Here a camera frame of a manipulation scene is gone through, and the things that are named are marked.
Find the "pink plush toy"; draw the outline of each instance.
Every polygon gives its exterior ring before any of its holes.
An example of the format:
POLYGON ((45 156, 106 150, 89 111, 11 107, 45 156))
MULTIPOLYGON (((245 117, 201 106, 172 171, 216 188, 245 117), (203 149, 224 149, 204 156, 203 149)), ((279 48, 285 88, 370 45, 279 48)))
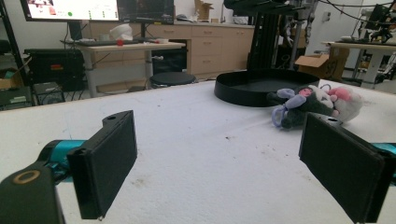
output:
POLYGON ((339 112, 335 119, 343 122, 352 120, 359 115, 363 106, 363 99, 360 95, 348 87, 338 87, 328 91, 334 103, 334 109, 339 112))

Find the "white table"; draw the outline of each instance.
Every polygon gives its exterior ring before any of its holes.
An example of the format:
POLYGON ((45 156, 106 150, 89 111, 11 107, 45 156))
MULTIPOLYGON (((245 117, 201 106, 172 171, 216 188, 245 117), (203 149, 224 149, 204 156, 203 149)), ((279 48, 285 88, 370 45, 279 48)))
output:
MULTIPOLYGON (((300 161, 301 129, 280 131, 271 122, 273 107, 223 102, 214 86, 1 112, 0 179, 35 161, 51 140, 88 139, 104 117, 133 110, 137 160, 100 223, 352 223, 300 161)), ((394 142, 396 96, 354 90, 364 106, 344 127, 369 142, 394 142)), ((80 219, 72 183, 57 189, 67 223, 99 223, 80 219)), ((389 188, 378 223, 395 223, 395 211, 396 188, 389 188)))
POLYGON ((381 66, 382 58, 384 57, 384 55, 390 55, 393 51, 396 51, 396 45, 369 45, 337 42, 323 42, 323 44, 329 45, 334 48, 367 49, 368 53, 373 54, 370 60, 370 65, 367 69, 366 76, 361 83, 361 87, 367 89, 375 88, 375 78, 378 73, 378 68, 379 66, 381 66))
MULTIPOLYGON (((96 89, 96 82, 95 82, 95 70, 98 68, 93 67, 92 62, 92 54, 94 53, 123 53, 125 51, 131 50, 143 50, 145 51, 145 77, 149 78, 152 76, 152 58, 151 58, 151 51, 156 49, 180 49, 184 47, 185 44, 181 43, 173 43, 169 42, 166 44, 154 44, 154 43, 142 43, 142 44, 132 44, 132 45, 123 45, 123 46, 100 46, 100 47, 84 47, 78 46, 81 50, 82 55, 84 57, 84 65, 86 69, 86 76, 88 80, 88 87, 90 90, 90 96, 96 97, 97 96, 97 89, 96 89)), ((112 70, 114 68, 109 68, 106 71, 108 75, 111 76, 112 70)))

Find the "plush toy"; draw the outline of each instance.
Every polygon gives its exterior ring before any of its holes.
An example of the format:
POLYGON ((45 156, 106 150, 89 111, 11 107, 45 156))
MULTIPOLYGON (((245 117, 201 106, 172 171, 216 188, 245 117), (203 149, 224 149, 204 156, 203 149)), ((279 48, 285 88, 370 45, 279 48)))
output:
POLYGON ((276 127, 290 129, 304 124, 305 113, 314 112, 335 117, 338 111, 333 108, 330 95, 313 85, 297 90, 281 89, 267 94, 267 100, 283 105, 273 111, 272 119, 276 127))
POLYGON ((356 118, 361 112, 363 98, 349 87, 330 89, 327 93, 334 103, 334 109, 339 112, 339 115, 335 116, 336 119, 346 122, 356 118))
POLYGON ((276 127, 285 129, 303 125, 307 112, 349 121, 359 115, 363 102, 362 97, 348 87, 324 91, 313 85, 270 92, 267 100, 282 105, 274 109, 272 120, 276 127))

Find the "black round tray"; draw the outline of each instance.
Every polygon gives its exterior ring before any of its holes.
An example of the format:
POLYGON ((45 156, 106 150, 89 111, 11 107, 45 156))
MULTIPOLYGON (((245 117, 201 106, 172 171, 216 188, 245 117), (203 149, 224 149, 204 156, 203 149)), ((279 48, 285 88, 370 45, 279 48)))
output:
POLYGON ((220 74, 216 79, 215 95, 221 100, 245 106, 266 107, 268 92, 295 89, 319 84, 320 78, 307 73, 281 69, 261 69, 220 74))

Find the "black stool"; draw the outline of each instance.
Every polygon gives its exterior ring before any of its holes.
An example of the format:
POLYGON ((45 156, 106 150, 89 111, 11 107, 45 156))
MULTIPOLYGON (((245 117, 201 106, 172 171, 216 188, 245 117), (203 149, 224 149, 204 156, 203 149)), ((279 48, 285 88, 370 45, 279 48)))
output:
POLYGON ((186 85, 196 81, 195 76, 183 72, 159 73, 149 78, 154 89, 170 86, 186 85))

